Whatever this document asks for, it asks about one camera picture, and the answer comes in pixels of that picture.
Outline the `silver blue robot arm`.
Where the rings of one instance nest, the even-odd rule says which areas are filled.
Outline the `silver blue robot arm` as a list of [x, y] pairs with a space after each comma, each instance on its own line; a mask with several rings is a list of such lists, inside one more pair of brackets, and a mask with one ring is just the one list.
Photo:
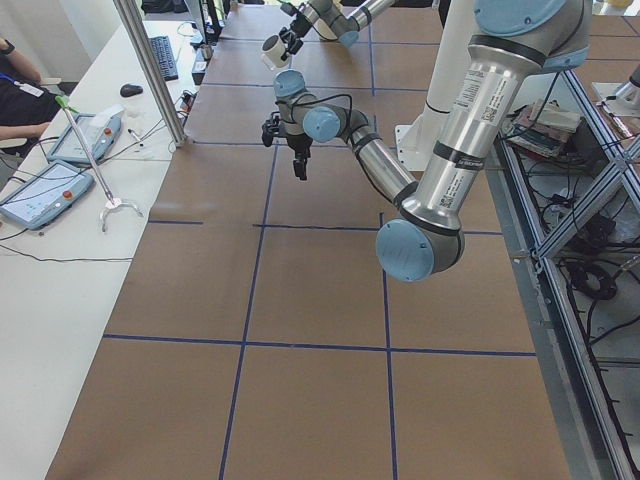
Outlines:
[[324, 23], [343, 45], [387, 8], [367, 1], [343, 14], [331, 1], [284, 4], [292, 23], [263, 44], [276, 70], [277, 111], [264, 123], [262, 140], [283, 138], [294, 152], [297, 177], [306, 175], [313, 143], [342, 140], [375, 189], [398, 210], [376, 238], [383, 270], [416, 282], [452, 267], [464, 251], [460, 208], [524, 80], [579, 66], [589, 50], [592, 5], [588, 1], [440, 1], [443, 37], [428, 95], [441, 98], [415, 124], [435, 121], [435, 136], [421, 153], [426, 168], [415, 178], [351, 105], [319, 99], [287, 61], [304, 36]]
[[369, 0], [345, 16], [340, 8], [329, 0], [311, 0], [299, 6], [284, 2], [280, 9], [293, 18], [291, 24], [283, 27], [278, 33], [285, 46], [285, 56], [298, 53], [303, 46], [303, 38], [319, 21], [328, 27], [339, 43], [350, 47], [358, 40], [361, 30], [394, 4], [393, 0]]

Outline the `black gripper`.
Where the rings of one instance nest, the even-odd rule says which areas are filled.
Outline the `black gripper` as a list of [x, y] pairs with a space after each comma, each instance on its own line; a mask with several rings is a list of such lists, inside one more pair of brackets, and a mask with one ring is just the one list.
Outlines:
[[294, 159], [292, 161], [294, 174], [301, 180], [307, 180], [307, 163], [308, 158], [311, 156], [310, 148], [313, 144], [313, 139], [306, 133], [301, 134], [286, 134], [287, 145], [294, 151]]
[[298, 11], [293, 16], [293, 21], [288, 28], [282, 28], [278, 35], [284, 45], [284, 49], [290, 55], [296, 55], [303, 46], [303, 38], [312, 29], [313, 24]]

